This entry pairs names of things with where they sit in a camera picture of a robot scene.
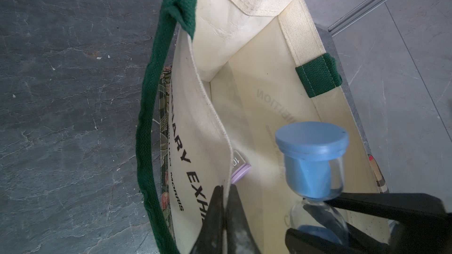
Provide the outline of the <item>plaid pouch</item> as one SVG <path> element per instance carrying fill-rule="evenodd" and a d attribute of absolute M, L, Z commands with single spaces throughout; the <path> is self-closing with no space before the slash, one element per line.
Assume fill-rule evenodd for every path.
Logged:
<path fill-rule="evenodd" d="M 377 187 L 379 189 L 379 193 L 381 194 L 387 194 L 390 191 L 388 190 L 388 186 L 386 184 L 385 178 L 378 166 L 377 161 L 373 157 L 373 155 L 368 154 L 368 159 L 370 161 L 370 166 L 372 168 L 372 171 L 374 172 L 374 176 L 377 182 Z"/>

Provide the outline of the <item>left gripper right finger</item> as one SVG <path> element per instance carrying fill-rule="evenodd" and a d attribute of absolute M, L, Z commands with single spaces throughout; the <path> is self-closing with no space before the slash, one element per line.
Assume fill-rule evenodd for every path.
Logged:
<path fill-rule="evenodd" d="M 230 186 L 226 206 L 226 246 L 228 254 L 260 254 L 251 233 L 238 189 Z"/>

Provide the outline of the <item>blue hourglass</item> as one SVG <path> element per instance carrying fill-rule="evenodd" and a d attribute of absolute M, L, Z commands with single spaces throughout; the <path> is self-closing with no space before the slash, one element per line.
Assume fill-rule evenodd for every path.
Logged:
<path fill-rule="evenodd" d="M 298 122 L 278 129 L 275 141 L 284 155 L 287 184 L 300 196 L 290 210 L 291 228 L 348 246 L 346 221 L 327 204 L 343 192 L 347 131 L 331 123 Z"/>

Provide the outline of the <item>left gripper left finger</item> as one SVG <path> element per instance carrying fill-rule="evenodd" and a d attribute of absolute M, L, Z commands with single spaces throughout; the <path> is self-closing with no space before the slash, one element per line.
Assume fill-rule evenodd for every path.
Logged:
<path fill-rule="evenodd" d="M 222 254 L 224 226 L 224 188 L 214 188 L 200 234 L 191 254 Z"/>

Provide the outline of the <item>cream canvas tote bag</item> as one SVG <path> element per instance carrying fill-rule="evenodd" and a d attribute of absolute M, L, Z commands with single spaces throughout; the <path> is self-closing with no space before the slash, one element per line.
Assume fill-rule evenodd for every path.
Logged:
<path fill-rule="evenodd" d="M 277 129 L 344 128 L 344 190 L 378 192 L 359 129 L 305 0 L 163 0 L 142 83 L 137 180 L 162 254 L 193 247 L 233 155 L 251 165 L 237 184 L 264 254 L 284 254 L 288 187 Z"/>

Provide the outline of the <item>purple hourglass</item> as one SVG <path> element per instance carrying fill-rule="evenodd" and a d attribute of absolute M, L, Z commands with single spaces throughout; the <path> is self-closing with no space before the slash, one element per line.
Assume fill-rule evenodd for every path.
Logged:
<path fill-rule="evenodd" d="M 233 150 L 231 183 L 236 184 L 241 178 L 248 174 L 251 165 L 237 150 Z"/>

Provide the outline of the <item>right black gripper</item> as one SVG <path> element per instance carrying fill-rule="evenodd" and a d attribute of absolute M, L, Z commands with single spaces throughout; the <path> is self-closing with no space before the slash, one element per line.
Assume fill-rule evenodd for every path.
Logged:
<path fill-rule="evenodd" d="M 346 211 L 348 246 L 289 229 L 286 247 L 291 254 L 452 252 L 452 214 L 434 196 L 344 193 L 327 204 Z"/>

